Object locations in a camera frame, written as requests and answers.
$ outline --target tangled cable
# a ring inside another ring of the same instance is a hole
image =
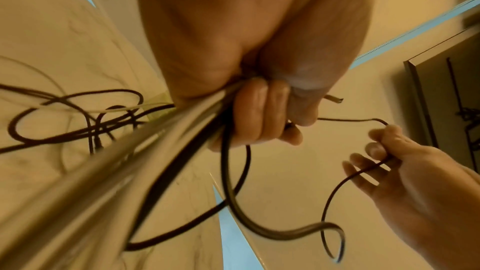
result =
[[[118,128],[132,125],[134,129],[136,129],[139,125],[144,124],[144,121],[139,121],[138,119],[154,113],[158,111],[163,111],[166,109],[174,108],[173,104],[166,104],[162,106],[156,106],[154,108],[148,109],[143,111],[140,114],[135,114],[138,108],[131,109],[131,107],[126,108],[123,105],[113,105],[107,108],[107,110],[120,110],[125,108],[126,114],[121,115],[117,118],[113,118],[107,121],[102,122],[105,113],[100,113],[96,118],[93,117],[90,113],[83,110],[81,107],[77,106],[70,99],[79,97],[79,96],[86,96],[86,95],[96,95],[96,94],[105,94],[105,93],[112,93],[112,92],[124,92],[135,94],[138,96],[138,106],[140,106],[144,98],[142,94],[137,91],[130,90],[130,89],[108,89],[108,90],[97,90],[97,91],[86,91],[80,92],[65,96],[57,96],[48,92],[43,92],[40,90],[34,90],[29,88],[23,88],[18,86],[11,86],[6,84],[0,83],[0,90],[15,92],[21,95],[41,98],[46,100],[41,105],[48,106],[54,103],[61,103],[64,104],[72,109],[77,110],[85,117],[87,127],[81,128],[74,131],[69,131],[63,134],[43,138],[43,139],[31,139],[19,134],[17,130],[18,123],[24,119],[29,114],[37,111],[38,108],[29,108],[18,115],[16,115],[8,124],[7,131],[8,134],[15,140],[21,142],[17,145],[12,145],[8,147],[0,148],[0,154],[18,151],[22,149],[32,148],[40,145],[47,145],[47,144],[60,144],[66,142],[72,142],[80,139],[88,139],[88,146],[90,154],[94,154],[96,151],[99,151],[103,148],[102,141],[100,140],[99,135],[107,134],[112,141],[116,140],[115,137],[112,135],[111,131],[116,130]],[[371,118],[371,119],[337,119],[337,118],[318,118],[319,121],[330,121],[330,122],[370,122],[376,121],[383,125],[387,125],[387,123],[378,118]],[[133,229],[130,233],[130,238],[135,234],[138,228],[142,225],[145,219],[150,214],[153,207],[159,201],[165,190],[168,186],[173,182],[173,180],[178,176],[178,174],[182,171],[185,164],[188,160],[200,149],[202,144],[208,140],[219,128],[224,126],[223,137],[222,137],[222,145],[221,145],[221,156],[220,156],[220,167],[221,167],[221,183],[225,194],[225,200],[222,201],[220,204],[216,205],[215,207],[207,210],[203,214],[197,216],[195,219],[191,220],[190,222],[174,229],[169,232],[163,233],[156,237],[140,241],[140,242],[129,242],[125,245],[125,251],[138,251],[143,250],[145,248],[149,248],[155,245],[158,245],[162,242],[165,242],[169,239],[172,239],[180,234],[183,234],[194,227],[198,226],[208,218],[212,217],[220,210],[225,208],[226,206],[230,206],[231,212],[235,215],[239,222],[241,222],[247,229],[251,230],[252,232],[263,236],[268,239],[278,240],[278,241],[288,241],[299,239],[305,237],[307,235],[320,232],[321,240],[323,247],[330,258],[332,258],[336,263],[339,263],[345,253],[345,233],[340,226],[335,223],[326,222],[327,211],[329,206],[332,202],[333,197],[338,192],[338,190],[348,181],[351,179],[366,173],[368,171],[374,170],[381,165],[385,164],[390,157],[387,159],[360,171],[357,171],[355,174],[352,174],[342,180],[335,189],[331,192],[330,196],[328,197],[325,207],[322,212],[321,220],[318,223],[313,223],[305,227],[287,230],[287,231],[278,231],[273,229],[268,229],[263,227],[253,220],[251,220],[248,216],[244,214],[241,207],[238,205],[236,195],[242,189],[244,185],[247,175],[249,173],[251,160],[252,160],[252,151],[249,145],[246,146],[246,160],[245,165],[243,168],[243,172],[238,180],[236,186],[233,188],[232,183],[230,180],[230,171],[229,171],[229,150],[230,150],[230,142],[232,139],[233,134],[233,117],[231,109],[221,113],[218,117],[216,117],[207,127],[202,130],[197,137],[195,137],[181,152],[177,157],[172,161],[172,163],[165,169],[165,171],[154,181],[152,186],[149,189],[148,195],[145,198],[142,207],[140,208],[139,214],[137,215],[136,222],[133,226]],[[335,256],[332,251],[330,250],[326,238],[325,238],[325,230],[334,230],[338,232],[340,236],[340,247],[338,250],[338,254]]]

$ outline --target marble tabletop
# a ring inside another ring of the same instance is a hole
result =
[[[151,65],[87,0],[0,0],[0,83],[68,95],[131,89],[146,102],[167,88]],[[134,106],[130,93],[82,96],[84,109]],[[7,133],[10,120],[39,99],[0,91],[0,147],[19,144]],[[104,119],[114,118],[109,113]],[[78,113],[38,110],[18,124],[24,137],[42,139],[86,126]],[[131,132],[131,127],[114,135]],[[0,222],[89,157],[86,139],[41,145],[0,155]],[[216,204],[208,171],[188,166],[135,236],[144,240],[174,229]],[[125,253],[118,269],[221,269],[218,218],[171,241]]]

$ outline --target skin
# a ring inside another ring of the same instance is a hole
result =
[[[359,176],[353,183],[368,195],[386,223],[437,270],[474,270],[480,265],[480,175],[446,153],[420,145],[398,126],[372,130],[366,153],[386,168]],[[350,176],[374,164],[354,153],[343,163]]]
[[[234,146],[300,144],[299,129],[284,130],[286,121],[316,121],[320,101],[358,55],[372,11],[372,0],[138,3],[178,107],[246,79],[233,104]]]

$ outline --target hand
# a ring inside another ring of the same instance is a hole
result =
[[[394,156],[390,170],[378,168],[353,183],[375,203],[386,223],[435,269],[480,267],[480,177],[446,153],[422,146],[398,126],[372,130],[365,151],[374,160]],[[350,176],[374,165],[360,154],[343,163]]]
[[[365,38],[371,0],[138,0],[173,101],[184,107],[241,77],[234,146],[302,141],[321,99]]]

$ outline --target bundle of cables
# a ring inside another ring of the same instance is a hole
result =
[[[122,251],[142,250],[165,242],[191,230],[226,206],[230,207],[233,215],[245,228],[268,239],[288,241],[320,232],[326,253],[335,262],[340,262],[345,252],[344,231],[337,224],[326,222],[332,199],[346,182],[378,168],[388,159],[342,180],[330,194],[320,222],[287,231],[263,227],[246,216],[236,200],[250,169],[250,146],[246,146],[245,166],[235,187],[230,179],[229,150],[234,129],[232,100],[239,86],[234,85],[207,97],[192,108],[175,110],[154,121],[145,122],[139,119],[150,113],[174,108],[174,105],[155,106],[136,114],[145,104],[143,96],[134,90],[113,89],[57,96],[39,90],[0,84],[0,90],[46,100],[11,120],[8,134],[21,143],[0,148],[0,154],[85,138],[88,139],[91,154],[85,163],[0,223],[0,268],[26,269],[32,265],[35,265],[36,269],[59,267],[68,263],[69,256],[81,250],[96,236],[98,240],[95,249],[91,251],[84,269],[108,269]],[[78,96],[110,92],[135,94],[139,99],[138,105],[113,105],[93,117],[89,111],[72,102],[72,99]],[[85,117],[87,127],[44,139],[31,139],[19,134],[17,124],[21,119],[55,103],[80,112]],[[125,111],[126,114],[102,122],[105,113],[109,111]],[[377,118],[318,120],[377,121],[387,125],[385,121]],[[111,132],[127,125],[132,125],[136,130],[117,140]],[[220,167],[225,200],[172,231],[148,240],[129,242],[188,161],[219,132],[222,132]],[[107,134],[114,141],[111,146],[103,147],[101,134]],[[153,142],[146,148],[136,151],[139,145],[152,138]],[[340,236],[340,247],[336,255],[327,245],[325,230],[334,230]]]

